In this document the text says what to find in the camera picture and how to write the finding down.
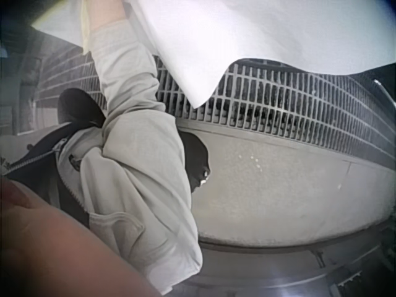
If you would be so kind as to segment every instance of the finger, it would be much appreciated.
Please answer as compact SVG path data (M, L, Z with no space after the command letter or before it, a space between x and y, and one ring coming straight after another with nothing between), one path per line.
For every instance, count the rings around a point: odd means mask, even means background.
M1 200L7 204L24 207L26 209L37 209L39 207L49 206L27 186L4 178L1 178Z
M4 206L16 205L29 209L32 207L29 198L8 179L1 178L1 202Z

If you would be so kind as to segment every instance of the hoodie sleeve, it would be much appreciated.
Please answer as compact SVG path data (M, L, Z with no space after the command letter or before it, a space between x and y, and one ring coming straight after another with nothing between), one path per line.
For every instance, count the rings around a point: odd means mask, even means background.
M153 57L130 23L90 38L108 118L103 147L82 160L85 206L95 234L166 293L202 266L183 143L175 118L157 102Z

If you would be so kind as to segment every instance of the raised arm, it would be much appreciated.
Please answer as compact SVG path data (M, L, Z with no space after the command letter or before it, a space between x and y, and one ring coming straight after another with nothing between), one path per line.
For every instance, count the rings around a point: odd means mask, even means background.
M164 111L157 102L157 68L151 53L141 44L121 0L88 0L90 50L107 99L106 126L134 110Z

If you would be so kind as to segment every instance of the concrete wall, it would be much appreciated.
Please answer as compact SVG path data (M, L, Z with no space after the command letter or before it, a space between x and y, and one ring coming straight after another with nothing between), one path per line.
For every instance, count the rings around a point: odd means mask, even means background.
M212 174L192 201L203 238L293 246L361 230L392 211L395 172L382 166L271 136L186 131L210 154Z

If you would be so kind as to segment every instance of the person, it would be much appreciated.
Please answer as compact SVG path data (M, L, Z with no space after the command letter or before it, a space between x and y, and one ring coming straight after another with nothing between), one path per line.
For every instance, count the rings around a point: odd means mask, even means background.
M61 125L8 141L12 148L2 155L12 157L2 156L3 175L89 228L165 294L202 267L191 191L209 175L207 155L203 166L194 152L187 157L181 136L186 147L197 139L178 131L157 102L153 57L134 35L122 1L88 0L87 8L107 117L83 91L65 91ZM73 101L74 107L67 103ZM33 138L40 140L29 145Z

